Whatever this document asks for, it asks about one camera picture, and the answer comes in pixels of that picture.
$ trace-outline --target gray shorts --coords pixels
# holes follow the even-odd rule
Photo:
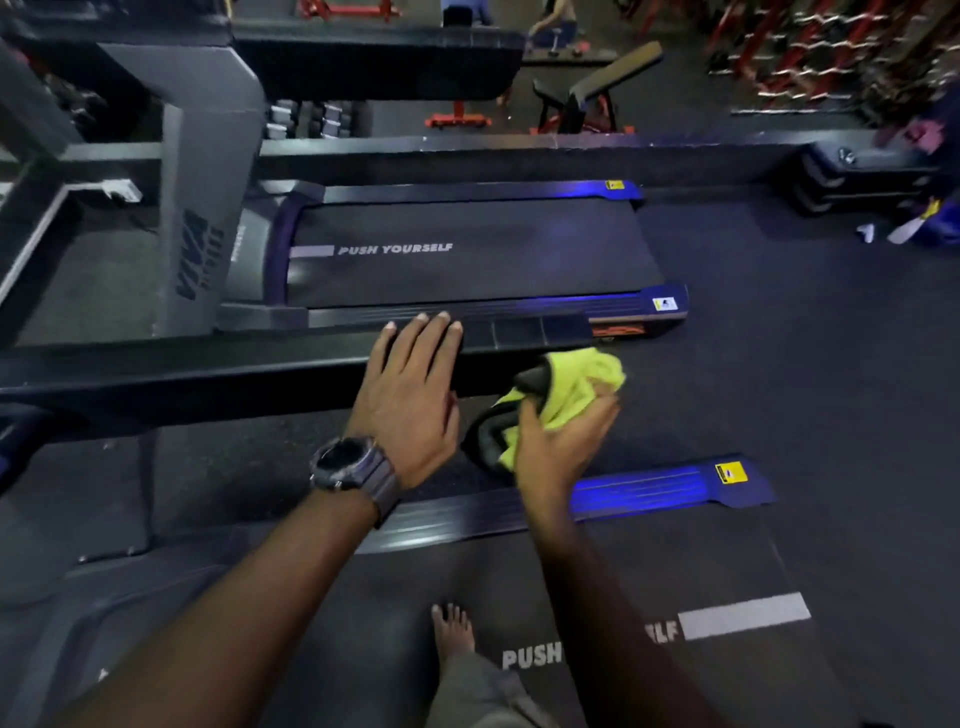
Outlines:
[[[425,728],[558,728],[515,672],[474,652],[450,659]]]

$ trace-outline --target hand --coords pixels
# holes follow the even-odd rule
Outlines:
[[[464,328],[425,313],[396,334],[391,322],[373,345],[346,437],[376,440],[404,490],[416,488],[457,451],[460,409],[450,391]]]
[[[597,399],[559,430],[547,432],[529,399],[520,403],[516,486],[531,525],[569,516],[570,494],[620,412],[614,390],[593,384]]]

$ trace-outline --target bare foot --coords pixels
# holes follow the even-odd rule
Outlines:
[[[440,657],[440,672],[444,671],[447,661],[460,652],[473,652],[473,625],[467,618],[467,611],[452,604],[446,605],[446,616],[439,604],[430,610],[433,618],[433,636],[437,640],[437,655]]]

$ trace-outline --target gray watch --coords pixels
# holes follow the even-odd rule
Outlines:
[[[326,443],[310,461],[310,483],[322,491],[366,493],[380,512],[377,528],[400,500],[394,468],[372,437],[345,437]]]

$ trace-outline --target yellow towel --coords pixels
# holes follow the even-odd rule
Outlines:
[[[620,389],[626,377],[620,360],[612,354],[590,349],[578,349],[574,352],[553,352],[546,356],[550,364],[550,392],[540,411],[540,421],[547,430],[560,429],[579,415],[596,399],[592,380],[602,381]],[[500,398],[501,402],[522,400],[524,394],[512,389]],[[516,441],[518,427],[508,427],[503,431],[507,449],[500,456],[500,465],[512,472],[516,459]]]

